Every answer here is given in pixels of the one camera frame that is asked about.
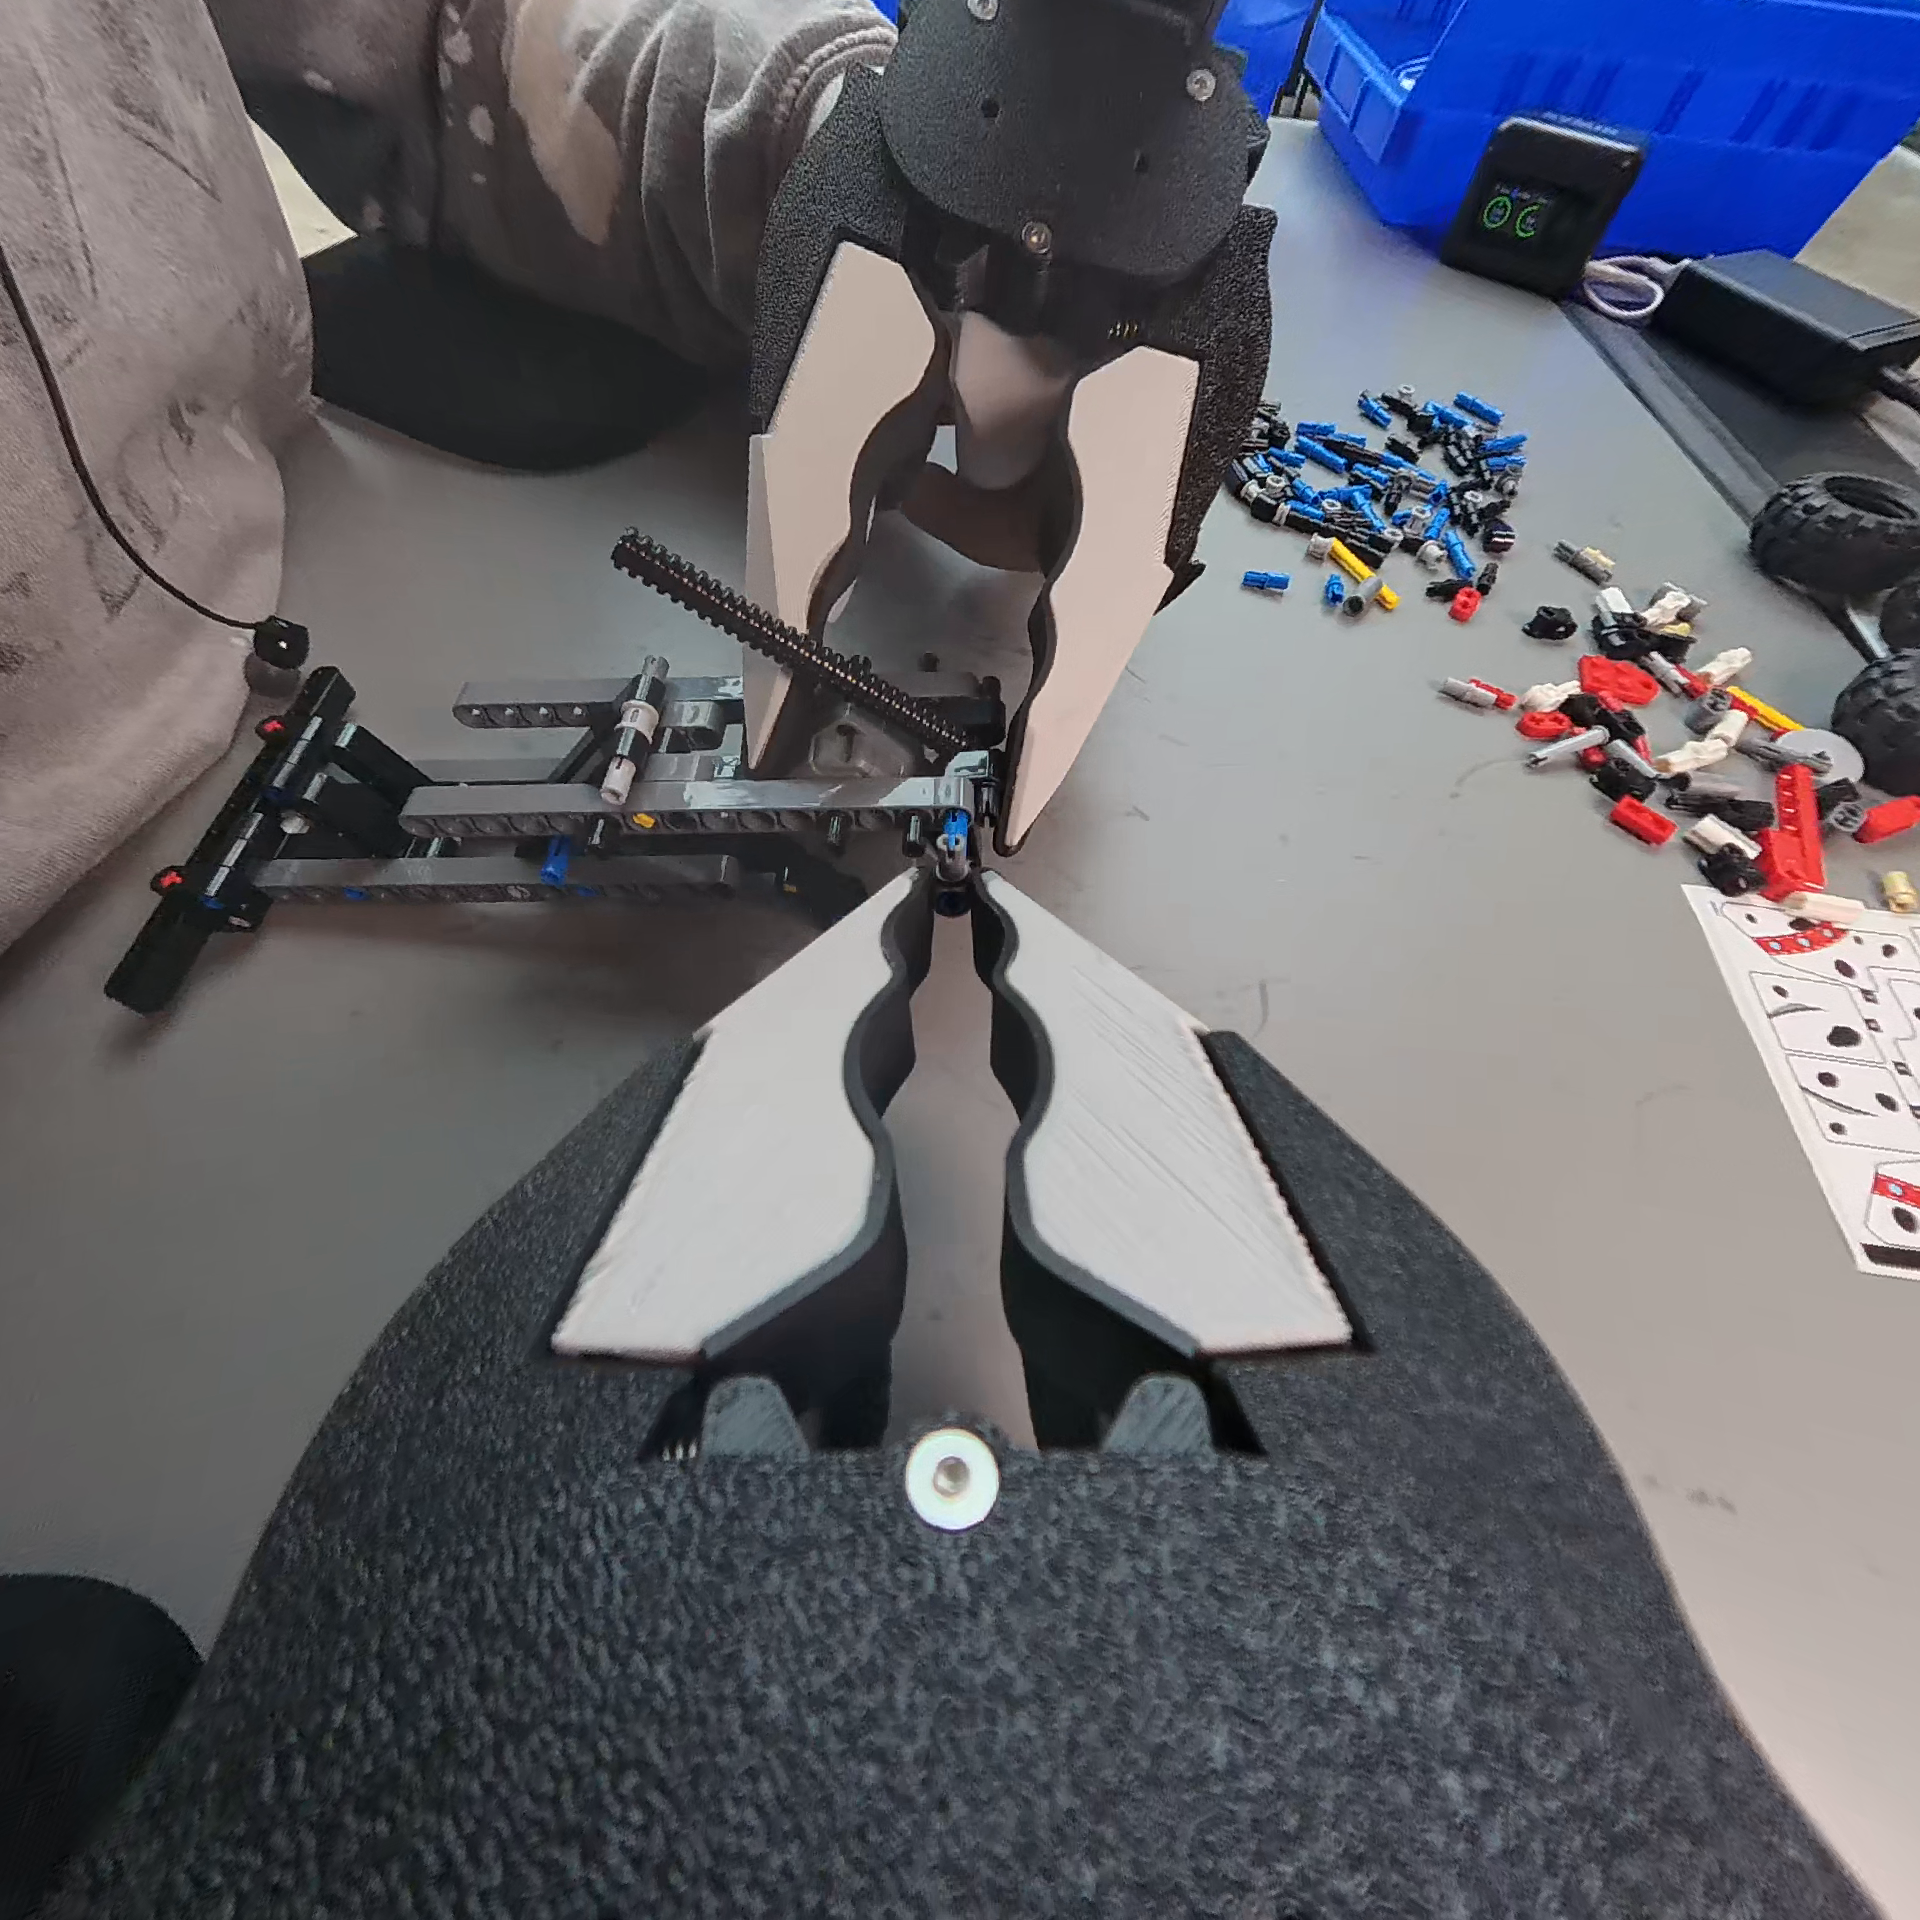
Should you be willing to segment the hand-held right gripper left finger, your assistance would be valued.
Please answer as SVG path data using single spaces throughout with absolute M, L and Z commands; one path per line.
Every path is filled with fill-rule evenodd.
M 888 1352 L 904 1224 L 882 1117 L 918 1061 L 931 934 L 931 875 L 898 875 L 699 1029 L 555 1355 L 862 1368 Z

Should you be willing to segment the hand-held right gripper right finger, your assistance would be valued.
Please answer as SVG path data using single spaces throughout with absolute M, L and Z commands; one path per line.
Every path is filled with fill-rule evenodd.
M 1002 1303 L 1029 1358 L 1349 1349 L 1355 1329 L 1208 1029 L 1006 875 L 980 875 L 989 1061 L 1016 1107 Z

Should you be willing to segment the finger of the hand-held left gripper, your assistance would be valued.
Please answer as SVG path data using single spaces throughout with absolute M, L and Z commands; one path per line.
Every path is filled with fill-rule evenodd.
M 1016 856 L 1068 780 L 1172 565 L 1198 362 L 1127 349 L 1084 376 L 1064 411 L 1068 536 L 1029 617 L 1035 669 L 1009 731 L 999 852 Z
M 748 598 L 826 640 L 882 493 L 931 451 L 950 330 L 904 264 L 839 242 L 767 424 L 748 444 Z

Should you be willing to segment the pile of blue black pins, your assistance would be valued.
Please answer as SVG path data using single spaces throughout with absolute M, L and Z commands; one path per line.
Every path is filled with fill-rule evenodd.
M 1293 421 L 1260 398 L 1221 490 L 1300 542 L 1329 614 L 1398 611 L 1398 565 L 1411 565 L 1417 598 L 1469 624 L 1518 545 L 1528 457 L 1528 434 L 1469 392 L 1365 389 L 1355 421 Z

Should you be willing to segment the grey toy brick chassis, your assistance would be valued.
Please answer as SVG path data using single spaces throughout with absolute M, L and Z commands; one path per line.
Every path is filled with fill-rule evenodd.
M 656 901 L 758 878 L 833 924 L 862 901 L 846 842 L 898 833 L 908 865 L 931 862 L 950 807 L 973 813 L 976 865 L 1006 728 L 993 676 L 924 660 L 888 679 L 637 529 L 611 562 L 793 673 L 816 728 L 790 764 L 748 767 L 744 676 L 676 676 L 660 653 L 620 679 L 460 686 L 470 731 L 565 731 L 552 761 L 402 754 L 356 718 L 349 679 L 317 666 L 258 722 L 193 852 L 153 875 L 108 1002 L 160 1016 L 216 937 L 258 934 L 281 901 Z

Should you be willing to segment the pile of red white bricks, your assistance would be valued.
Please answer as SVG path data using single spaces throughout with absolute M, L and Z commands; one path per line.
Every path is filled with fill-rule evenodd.
M 1571 679 L 1505 689 L 1482 676 L 1437 679 L 1453 709 L 1502 715 L 1528 741 L 1525 771 L 1574 767 L 1613 829 L 1642 849 L 1682 846 L 1708 888 L 1825 918 L 1835 846 L 1878 849 L 1917 836 L 1917 797 L 1861 780 L 1858 751 L 1747 689 L 1750 650 L 1691 656 L 1704 601 L 1682 584 L 1633 601 L 1600 549 L 1561 542 L 1554 558 L 1597 588 L 1580 624 L 1541 604 L 1522 637 L 1587 640 Z M 1917 650 L 1917 581 L 1871 607 L 1838 604 L 1861 666 Z

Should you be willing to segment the person's left forearm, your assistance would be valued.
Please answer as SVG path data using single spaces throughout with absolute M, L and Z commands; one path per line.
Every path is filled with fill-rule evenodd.
M 875 3 L 209 3 L 251 121 L 356 235 L 464 258 L 692 366 L 754 330 L 784 173 Z

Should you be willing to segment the grey desk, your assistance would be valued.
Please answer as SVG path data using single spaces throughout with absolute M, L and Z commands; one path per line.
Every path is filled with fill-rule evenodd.
M 1558 310 L 1384 232 L 1306 124 L 1260 199 L 1287 418 L 1466 389 L 1528 434 L 1518 549 L 1453 627 L 1345 630 L 1218 500 L 1012 882 L 1254 1042 L 1554 1352 L 1740 1718 L 1917 1917 L 1917 1283 L 1855 1270 L 1682 888 L 1443 676 L 1554 673 L 1551 545 L 1704 594 L 1767 702 L 1855 663 Z M 327 1404 L 447 1244 L 656 1045 L 807 937 L 767 901 L 320 904 L 216 940 L 167 1019 L 101 993 L 235 767 L 3 957 L 3 1567 L 91 1571 L 199 1642 Z

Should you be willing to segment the black desk strip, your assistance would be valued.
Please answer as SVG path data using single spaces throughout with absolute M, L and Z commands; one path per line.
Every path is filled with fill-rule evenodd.
M 1917 411 L 1891 398 L 1835 411 L 1793 408 L 1737 372 L 1652 333 L 1649 317 L 1672 274 L 1678 268 L 1659 281 L 1646 264 L 1633 278 L 1636 291 L 1656 294 L 1652 307 L 1633 304 L 1623 287 L 1584 287 L 1577 300 L 1564 304 L 1564 317 L 1747 522 L 1770 493 L 1812 473 L 1868 473 L 1917 493 L 1917 454 L 1891 451 L 1871 421 L 1874 408 L 1887 408 L 1894 424 L 1917 428 Z

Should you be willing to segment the blue plastic bin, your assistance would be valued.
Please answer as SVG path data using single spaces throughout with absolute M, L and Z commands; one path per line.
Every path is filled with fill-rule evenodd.
M 1917 3 L 1326 3 L 1319 131 L 1440 242 L 1509 114 L 1646 134 L 1597 251 L 1796 255 L 1917 124 Z
M 1309 91 L 1306 52 L 1326 3 L 1224 3 L 1215 46 L 1241 59 L 1241 88 L 1264 121 L 1300 118 Z

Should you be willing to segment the black power unit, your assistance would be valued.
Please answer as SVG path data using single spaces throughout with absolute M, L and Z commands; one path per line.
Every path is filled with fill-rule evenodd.
M 1571 300 L 1642 163 L 1646 134 L 1509 114 L 1486 140 L 1437 258 L 1460 274 Z

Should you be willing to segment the white sticker sheet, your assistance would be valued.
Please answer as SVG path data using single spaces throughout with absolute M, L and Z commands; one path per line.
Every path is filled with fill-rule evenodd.
M 1861 1273 L 1917 1280 L 1917 918 L 1682 888 Z

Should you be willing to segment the black power adapter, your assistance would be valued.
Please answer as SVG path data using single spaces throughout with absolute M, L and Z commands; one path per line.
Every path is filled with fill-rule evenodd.
M 1649 330 L 1793 408 L 1917 408 L 1917 317 L 1776 251 L 1688 261 Z

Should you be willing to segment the black toy tyre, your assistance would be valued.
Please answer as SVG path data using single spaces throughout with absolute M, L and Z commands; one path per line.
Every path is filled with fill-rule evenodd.
M 1868 663 L 1835 699 L 1832 731 L 1861 758 L 1861 780 L 1917 797 L 1917 650 Z
M 1917 575 L 1917 493 L 1868 473 L 1812 473 L 1767 496 L 1747 549 L 1767 578 L 1864 601 Z

